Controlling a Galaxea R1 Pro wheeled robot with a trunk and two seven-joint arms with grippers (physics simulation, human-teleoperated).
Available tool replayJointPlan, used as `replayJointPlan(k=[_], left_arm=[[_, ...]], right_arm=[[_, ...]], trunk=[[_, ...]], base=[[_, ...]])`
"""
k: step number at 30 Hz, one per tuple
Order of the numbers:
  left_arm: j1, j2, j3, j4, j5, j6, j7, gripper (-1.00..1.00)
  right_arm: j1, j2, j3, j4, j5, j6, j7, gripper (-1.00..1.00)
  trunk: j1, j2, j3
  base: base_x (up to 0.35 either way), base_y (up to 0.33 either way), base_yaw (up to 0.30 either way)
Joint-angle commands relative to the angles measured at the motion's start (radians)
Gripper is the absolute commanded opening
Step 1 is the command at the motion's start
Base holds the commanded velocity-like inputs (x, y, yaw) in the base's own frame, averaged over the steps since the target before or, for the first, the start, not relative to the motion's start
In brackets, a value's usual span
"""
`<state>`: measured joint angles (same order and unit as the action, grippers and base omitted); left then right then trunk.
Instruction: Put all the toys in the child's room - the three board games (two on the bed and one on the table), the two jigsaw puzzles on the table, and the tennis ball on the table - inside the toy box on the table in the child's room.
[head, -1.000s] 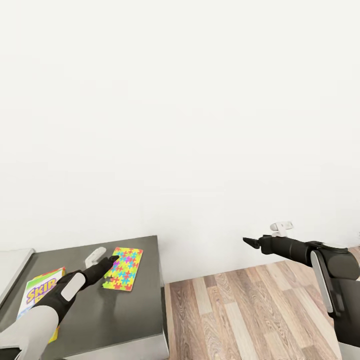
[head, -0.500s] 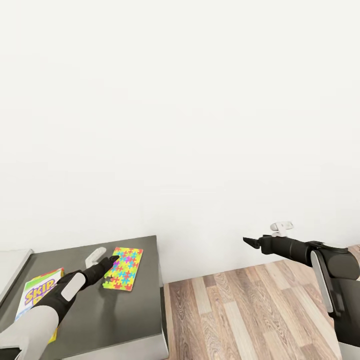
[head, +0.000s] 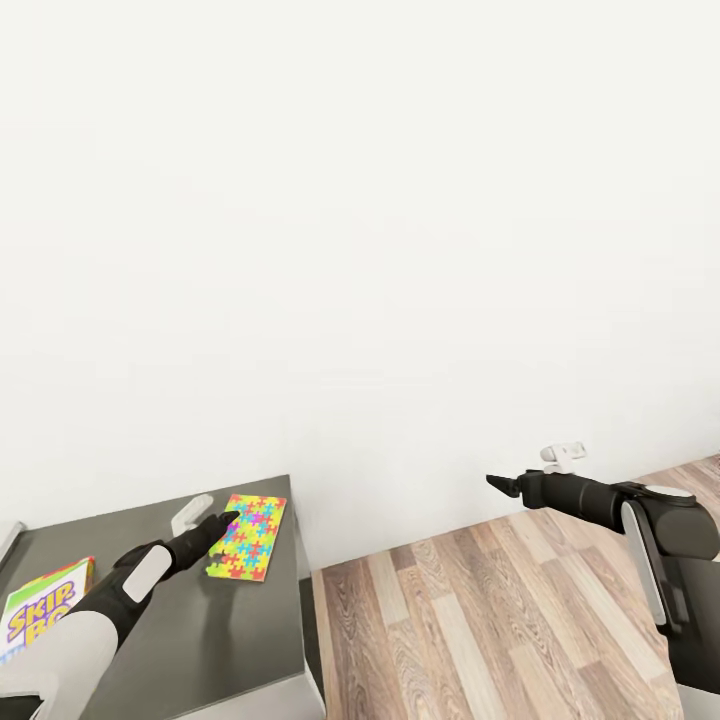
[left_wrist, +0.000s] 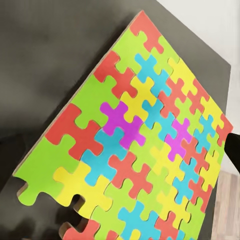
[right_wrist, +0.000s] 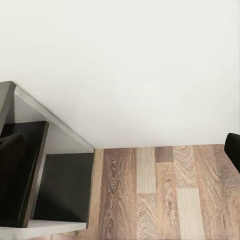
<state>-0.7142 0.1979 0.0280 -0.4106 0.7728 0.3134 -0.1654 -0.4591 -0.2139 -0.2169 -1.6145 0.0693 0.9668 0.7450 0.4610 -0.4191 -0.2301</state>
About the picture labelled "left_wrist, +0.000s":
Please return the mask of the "jigsaw puzzle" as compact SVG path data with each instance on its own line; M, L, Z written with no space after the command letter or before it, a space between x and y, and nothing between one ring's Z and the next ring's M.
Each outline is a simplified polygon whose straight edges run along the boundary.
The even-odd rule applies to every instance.
M197 240L233 125L142 10L12 176L82 219L61 240Z

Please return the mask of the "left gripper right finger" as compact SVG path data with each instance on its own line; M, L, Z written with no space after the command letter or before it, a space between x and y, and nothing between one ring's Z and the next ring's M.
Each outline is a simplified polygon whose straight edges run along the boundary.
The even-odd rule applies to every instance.
M229 133L227 135L224 152L228 155L236 169L240 173L240 135Z

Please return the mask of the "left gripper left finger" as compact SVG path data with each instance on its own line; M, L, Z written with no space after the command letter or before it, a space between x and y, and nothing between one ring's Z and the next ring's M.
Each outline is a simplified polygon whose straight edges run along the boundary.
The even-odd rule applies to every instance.
M23 134L0 138L0 193L26 152Z

